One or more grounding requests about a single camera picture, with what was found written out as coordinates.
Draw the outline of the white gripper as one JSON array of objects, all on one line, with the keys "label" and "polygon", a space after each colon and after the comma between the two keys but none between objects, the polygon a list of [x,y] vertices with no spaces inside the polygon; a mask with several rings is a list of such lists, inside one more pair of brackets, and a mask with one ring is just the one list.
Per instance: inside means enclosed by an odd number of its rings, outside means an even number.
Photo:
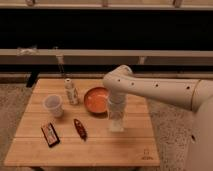
[{"label": "white gripper", "polygon": [[109,130],[114,131],[114,120],[118,120],[118,130],[124,131],[124,110],[126,106],[126,94],[110,91],[107,99],[109,114]]}]

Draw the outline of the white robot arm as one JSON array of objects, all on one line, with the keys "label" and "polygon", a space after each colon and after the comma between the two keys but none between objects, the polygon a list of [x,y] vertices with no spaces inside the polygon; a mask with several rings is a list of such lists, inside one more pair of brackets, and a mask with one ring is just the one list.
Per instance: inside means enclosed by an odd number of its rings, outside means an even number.
[{"label": "white robot arm", "polygon": [[213,171],[213,81],[201,79],[136,78],[127,65],[103,77],[110,130],[123,130],[126,95],[133,94],[178,106],[195,113],[186,171]]}]

